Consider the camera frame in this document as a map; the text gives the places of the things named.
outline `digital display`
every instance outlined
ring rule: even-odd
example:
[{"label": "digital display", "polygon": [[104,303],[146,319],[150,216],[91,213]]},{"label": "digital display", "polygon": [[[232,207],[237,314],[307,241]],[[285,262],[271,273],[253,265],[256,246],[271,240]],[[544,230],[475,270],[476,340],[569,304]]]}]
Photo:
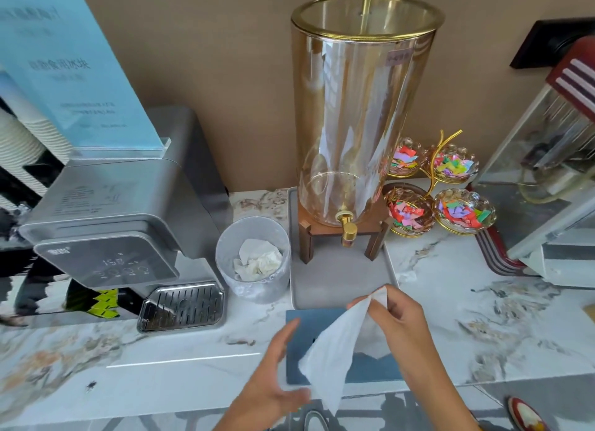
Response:
[{"label": "digital display", "polygon": [[175,272],[151,243],[138,236],[39,244],[35,251],[92,289],[160,282],[175,277]]}]

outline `person's right hand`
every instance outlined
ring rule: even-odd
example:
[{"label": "person's right hand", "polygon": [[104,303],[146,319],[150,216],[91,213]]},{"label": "person's right hand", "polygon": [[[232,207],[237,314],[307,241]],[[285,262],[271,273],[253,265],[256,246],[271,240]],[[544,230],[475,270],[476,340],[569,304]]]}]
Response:
[{"label": "person's right hand", "polygon": [[[436,377],[447,377],[421,305],[394,286],[387,284],[385,287],[387,308],[372,300],[368,314],[383,330],[409,388],[416,391],[433,383]],[[364,298],[356,298],[347,305],[347,309]]]}]

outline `wooden leg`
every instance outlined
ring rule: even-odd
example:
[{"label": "wooden leg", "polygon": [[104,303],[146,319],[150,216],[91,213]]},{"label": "wooden leg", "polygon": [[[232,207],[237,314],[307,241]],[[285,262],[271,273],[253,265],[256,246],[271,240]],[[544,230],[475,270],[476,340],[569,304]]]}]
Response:
[{"label": "wooden leg", "polygon": [[386,233],[389,231],[392,225],[392,219],[386,218],[384,221],[380,223],[380,231],[375,235],[370,236],[370,240],[368,242],[368,247],[366,248],[366,257],[370,260],[374,260],[382,248],[382,243],[384,242],[384,237],[386,237]]},{"label": "wooden leg", "polygon": [[312,226],[306,220],[299,222],[299,258],[302,262],[308,263],[314,256],[314,248],[312,247],[312,235],[310,235],[310,228]]}]

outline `used tissue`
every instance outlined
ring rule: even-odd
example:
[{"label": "used tissue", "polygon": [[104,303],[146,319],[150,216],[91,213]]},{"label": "used tissue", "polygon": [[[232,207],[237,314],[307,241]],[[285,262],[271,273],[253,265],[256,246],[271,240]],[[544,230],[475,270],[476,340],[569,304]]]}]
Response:
[{"label": "used tissue", "polygon": [[283,256],[266,240],[249,238],[240,247],[240,258],[234,259],[233,269],[244,282],[255,282],[273,274]]},{"label": "used tissue", "polygon": [[341,402],[353,353],[362,352],[375,359],[390,353],[382,329],[368,315],[372,299],[386,307],[386,288],[376,290],[322,331],[298,364],[300,372],[333,415]]}]

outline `person's left hand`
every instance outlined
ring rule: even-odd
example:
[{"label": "person's left hand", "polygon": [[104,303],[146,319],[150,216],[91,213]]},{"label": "person's left hand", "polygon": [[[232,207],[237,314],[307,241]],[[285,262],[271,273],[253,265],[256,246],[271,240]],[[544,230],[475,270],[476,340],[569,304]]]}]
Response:
[{"label": "person's left hand", "polygon": [[294,319],[274,335],[260,365],[213,431],[265,430],[310,401],[310,389],[286,392],[277,382],[277,365],[298,326],[299,319]]}]

